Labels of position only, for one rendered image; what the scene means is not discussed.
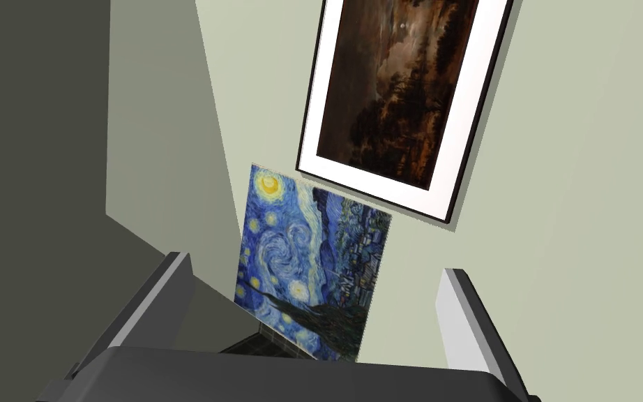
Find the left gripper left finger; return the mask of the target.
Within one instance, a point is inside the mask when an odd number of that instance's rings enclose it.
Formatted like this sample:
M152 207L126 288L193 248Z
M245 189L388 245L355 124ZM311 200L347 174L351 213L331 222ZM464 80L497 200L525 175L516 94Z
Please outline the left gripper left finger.
M82 370L108 348L170 349L195 292L189 253L169 253L78 363Z

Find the blue starry night painting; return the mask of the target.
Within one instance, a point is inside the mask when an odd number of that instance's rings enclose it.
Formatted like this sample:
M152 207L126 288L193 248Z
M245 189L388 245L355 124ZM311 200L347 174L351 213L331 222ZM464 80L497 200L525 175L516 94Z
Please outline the blue starry night painting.
M355 362L391 221L252 165L234 303L315 359Z

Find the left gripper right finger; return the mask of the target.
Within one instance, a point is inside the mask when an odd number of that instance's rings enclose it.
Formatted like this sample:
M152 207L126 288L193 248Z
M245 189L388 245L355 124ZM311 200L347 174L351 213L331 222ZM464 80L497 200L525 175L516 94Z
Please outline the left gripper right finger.
M493 375L516 399L529 392L463 269L442 271L435 302L448 368Z

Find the dark landscape painting white mat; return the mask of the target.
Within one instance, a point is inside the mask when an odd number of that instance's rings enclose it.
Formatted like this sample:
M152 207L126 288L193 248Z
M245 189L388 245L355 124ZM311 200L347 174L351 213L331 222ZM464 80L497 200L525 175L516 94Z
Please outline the dark landscape painting white mat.
M515 0L322 0L296 169L450 223Z

